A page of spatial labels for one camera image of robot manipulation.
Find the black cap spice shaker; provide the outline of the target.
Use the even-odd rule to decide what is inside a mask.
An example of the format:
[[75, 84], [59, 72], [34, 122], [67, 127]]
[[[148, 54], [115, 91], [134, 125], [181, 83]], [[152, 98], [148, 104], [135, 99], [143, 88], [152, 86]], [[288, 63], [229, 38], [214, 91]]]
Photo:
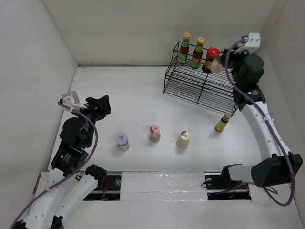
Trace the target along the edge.
[[224, 59], [224, 54], [223, 52], [220, 52], [212, 61], [211, 65], [210, 65], [210, 71], [212, 73], [220, 73], [223, 68], [224, 68], [224, 64], [223, 64], [223, 59]]

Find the red lid dark jar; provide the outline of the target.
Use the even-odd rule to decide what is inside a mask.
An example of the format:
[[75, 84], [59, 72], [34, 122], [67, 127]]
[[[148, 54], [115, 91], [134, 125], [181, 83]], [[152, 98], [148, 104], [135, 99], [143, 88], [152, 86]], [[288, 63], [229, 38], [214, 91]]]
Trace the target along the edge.
[[202, 66], [202, 70], [204, 73], [206, 74], [210, 74], [210, 66], [212, 64], [212, 61], [217, 57], [217, 55], [219, 54], [219, 50], [215, 47], [210, 47], [208, 48], [207, 52], [206, 52], [206, 57], [205, 57], [205, 62]]

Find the red green sauce bottle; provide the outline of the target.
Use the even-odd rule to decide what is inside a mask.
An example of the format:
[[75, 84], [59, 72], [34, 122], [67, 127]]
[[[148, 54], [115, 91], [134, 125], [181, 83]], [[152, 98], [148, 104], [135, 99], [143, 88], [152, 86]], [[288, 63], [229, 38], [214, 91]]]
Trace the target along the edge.
[[191, 63], [190, 63], [190, 66], [192, 69], [198, 69], [200, 66], [202, 55], [203, 55], [204, 42], [205, 42], [205, 39], [203, 37], [198, 38], [197, 45], [192, 54], [192, 59], [191, 59]]

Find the green label sauce bottle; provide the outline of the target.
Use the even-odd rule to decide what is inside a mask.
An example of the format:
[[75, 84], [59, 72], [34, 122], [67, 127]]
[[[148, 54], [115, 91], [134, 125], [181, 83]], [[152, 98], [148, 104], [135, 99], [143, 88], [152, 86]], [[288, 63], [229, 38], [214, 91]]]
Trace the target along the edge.
[[177, 62], [179, 65], [184, 65], [186, 64], [186, 60], [187, 60], [187, 56], [189, 53], [189, 39], [191, 37], [191, 34], [186, 32], [183, 36], [183, 40], [178, 52], [178, 58], [177, 58]]

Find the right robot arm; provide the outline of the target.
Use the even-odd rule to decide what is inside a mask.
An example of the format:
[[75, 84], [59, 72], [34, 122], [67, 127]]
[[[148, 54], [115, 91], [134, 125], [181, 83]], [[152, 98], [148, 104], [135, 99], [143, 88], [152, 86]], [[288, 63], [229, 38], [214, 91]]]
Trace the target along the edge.
[[250, 125], [261, 155], [261, 162], [256, 165], [224, 166], [221, 184], [226, 188], [231, 188], [237, 181], [253, 183], [260, 188], [282, 184], [293, 186], [303, 160], [299, 154], [291, 153], [281, 140], [269, 115], [266, 99], [258, 86], [264, 74], [264, 61], [236, 46], [221, 51], [217, 61], [234, 87], [233, 99]]

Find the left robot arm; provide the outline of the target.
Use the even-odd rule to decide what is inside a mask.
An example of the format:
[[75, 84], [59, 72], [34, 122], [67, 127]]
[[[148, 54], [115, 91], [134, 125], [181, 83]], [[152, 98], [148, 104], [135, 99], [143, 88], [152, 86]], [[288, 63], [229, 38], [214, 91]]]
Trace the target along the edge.
[[45, 189], [38, 194], [19, 214], [29, 213], [24, 219], [17, 216], [12, 229], [62, 229], [67, 217], [94, 189], [106, 185], [105, 169], [91, 165], [84, 175], [78, 172], [88, 163], [98, 144], [96, 122], [111, 113], [109, 96], [86, 98], [81, 105], [75, 91], [64, 94], [58, 105], [73, 115], [67, 119], [60, 133], [61, 143], [55, 154]]

